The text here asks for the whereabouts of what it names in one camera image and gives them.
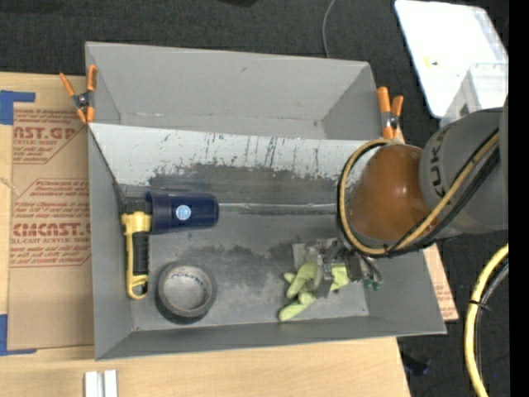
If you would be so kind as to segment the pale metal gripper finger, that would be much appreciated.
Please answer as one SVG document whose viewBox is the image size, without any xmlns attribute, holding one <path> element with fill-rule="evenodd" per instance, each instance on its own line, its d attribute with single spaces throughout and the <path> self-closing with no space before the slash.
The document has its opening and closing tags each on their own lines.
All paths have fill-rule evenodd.
<svg viewBox="0 0 529 397">
<path fill-rule="evenodd" d="M 292 244 L 293 264 L 303 265 L 305 262 L 317 262 L 327 253 L 332 243 L 333 241 L 317 241 Z"/>
<path fill-rule="evenodd" d="M 322 259 L 318 262 L 317 274 L 317 298 L 327 298 L 331 292 L 331 287 L 334 282 L 334 275 L 332 274 L 332 265 L 328 259 Z"/>
</svg>

